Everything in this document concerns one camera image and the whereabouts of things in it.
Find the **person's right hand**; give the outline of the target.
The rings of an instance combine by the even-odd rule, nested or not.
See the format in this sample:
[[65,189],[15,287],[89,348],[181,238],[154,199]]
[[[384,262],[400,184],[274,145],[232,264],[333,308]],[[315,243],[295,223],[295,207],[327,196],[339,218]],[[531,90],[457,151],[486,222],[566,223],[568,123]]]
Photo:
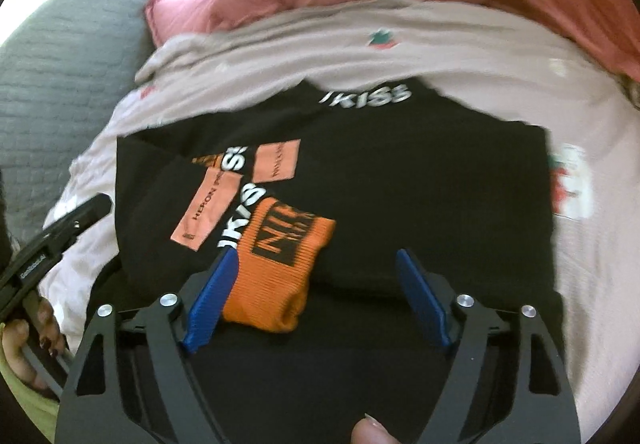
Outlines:
[[378,420],[365,414],[352,429],[352,444],[399,444],[397,438],[390,434]]

